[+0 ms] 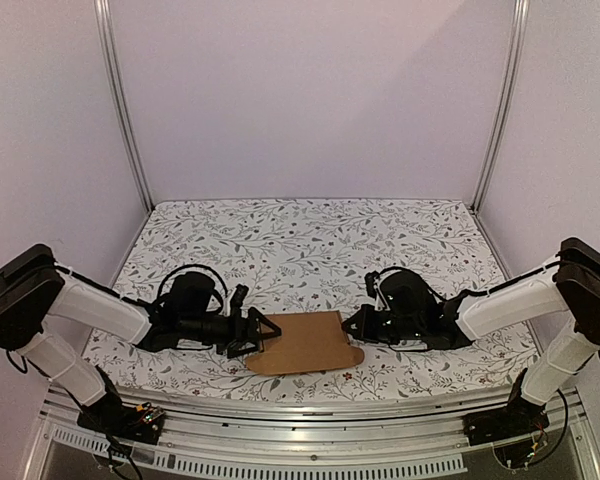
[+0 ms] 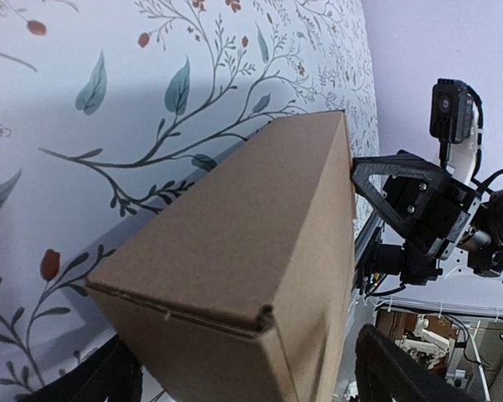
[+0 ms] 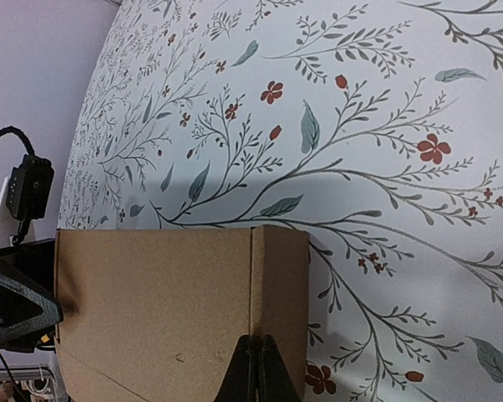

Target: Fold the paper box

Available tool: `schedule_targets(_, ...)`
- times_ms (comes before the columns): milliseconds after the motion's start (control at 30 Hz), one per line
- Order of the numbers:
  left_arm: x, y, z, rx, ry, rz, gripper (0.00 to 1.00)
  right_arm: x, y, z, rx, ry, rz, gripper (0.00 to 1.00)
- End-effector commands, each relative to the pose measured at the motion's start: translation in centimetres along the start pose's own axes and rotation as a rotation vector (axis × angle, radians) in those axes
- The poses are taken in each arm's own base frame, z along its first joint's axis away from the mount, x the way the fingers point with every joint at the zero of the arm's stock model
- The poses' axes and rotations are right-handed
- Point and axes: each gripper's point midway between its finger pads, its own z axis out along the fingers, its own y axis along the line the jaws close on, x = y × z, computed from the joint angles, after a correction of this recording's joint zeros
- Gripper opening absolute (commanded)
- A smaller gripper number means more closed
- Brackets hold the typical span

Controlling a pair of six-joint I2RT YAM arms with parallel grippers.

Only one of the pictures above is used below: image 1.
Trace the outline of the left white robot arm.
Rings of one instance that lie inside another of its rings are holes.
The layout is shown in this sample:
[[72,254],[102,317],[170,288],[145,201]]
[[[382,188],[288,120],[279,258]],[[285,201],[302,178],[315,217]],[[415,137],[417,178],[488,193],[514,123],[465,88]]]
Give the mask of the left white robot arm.
[[228,288],[220,274],[185,264],[159,283],[154,300],[132,299],[56,261],[36,244],[0,267],[0,349],[15,352],[67,390],[108,434],[128,426],[108,377],[58,332],[58,318],[106,332],[140,350],[175,350],[182,341],[236,358],[261,350],[282,330],[258,309],[245,309],[249,290]]

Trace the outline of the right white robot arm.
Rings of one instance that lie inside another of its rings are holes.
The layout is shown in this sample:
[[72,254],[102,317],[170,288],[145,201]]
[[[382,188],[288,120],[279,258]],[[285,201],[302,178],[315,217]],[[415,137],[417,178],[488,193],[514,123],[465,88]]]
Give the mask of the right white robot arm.
[[497,427],[507,436],[532,424],[536,409],[600,351],[600,252],[576,237],[563,240],[540,266],[485,290],[446,298],[400,266],[366,274],[365,286],[371,303],[342,328],[367,343],[419,341],[428,351],[455,350],[514,325],[564,319],[498,412]]

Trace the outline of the brown cardboard box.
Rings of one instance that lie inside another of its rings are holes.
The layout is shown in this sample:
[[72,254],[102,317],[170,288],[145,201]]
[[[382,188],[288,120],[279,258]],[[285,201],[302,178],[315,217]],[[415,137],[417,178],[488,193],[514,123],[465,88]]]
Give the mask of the brown cardboard box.
[[281,335],[264,341],[260,353],[245,360],[253,373],[264,376],[293,375],[349,369],[365,359],[342,330],[339,311],[270,315]]

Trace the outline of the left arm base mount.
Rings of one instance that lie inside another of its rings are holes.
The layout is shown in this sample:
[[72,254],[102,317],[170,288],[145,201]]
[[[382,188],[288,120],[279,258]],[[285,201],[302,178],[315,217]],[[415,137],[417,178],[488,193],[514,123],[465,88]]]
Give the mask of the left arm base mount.
[[104,396],[92,406],[81,406],[77,425],[113,437],[157,445],[164,422],[166,411],[144,402],[134,407],[125,406],[113,382],[99,367],[105,387]]

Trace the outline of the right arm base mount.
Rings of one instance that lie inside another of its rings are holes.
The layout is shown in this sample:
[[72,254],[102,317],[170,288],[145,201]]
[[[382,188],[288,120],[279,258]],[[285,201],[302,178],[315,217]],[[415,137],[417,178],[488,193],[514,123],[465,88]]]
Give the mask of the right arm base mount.
[[463,433],[471,446],[530,434],[549,426],[545,406],[522,398],[524,369],[516,378],[503,407],[478,411],[462,417]]

